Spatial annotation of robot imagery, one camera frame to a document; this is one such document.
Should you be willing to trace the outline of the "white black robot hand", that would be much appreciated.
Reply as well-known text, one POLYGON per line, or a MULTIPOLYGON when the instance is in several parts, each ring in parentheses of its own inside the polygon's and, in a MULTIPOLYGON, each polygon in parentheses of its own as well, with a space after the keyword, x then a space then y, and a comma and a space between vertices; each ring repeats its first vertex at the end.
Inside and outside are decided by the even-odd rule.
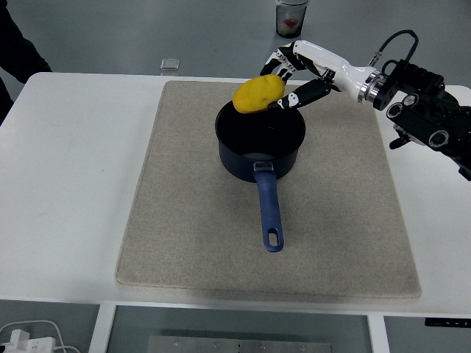
POLYGON ((302 70, 310 71, 316 78, 269 103, 270 110, 301 108, 325 97, 332 90, 346 92, 354 101, 363 102, 380 75, 371 66, 351 65, 343 57, 305 40, 297 40, 274 51, 261 75, 275 72, 283 82, 287 82, 295 72, 302 70))

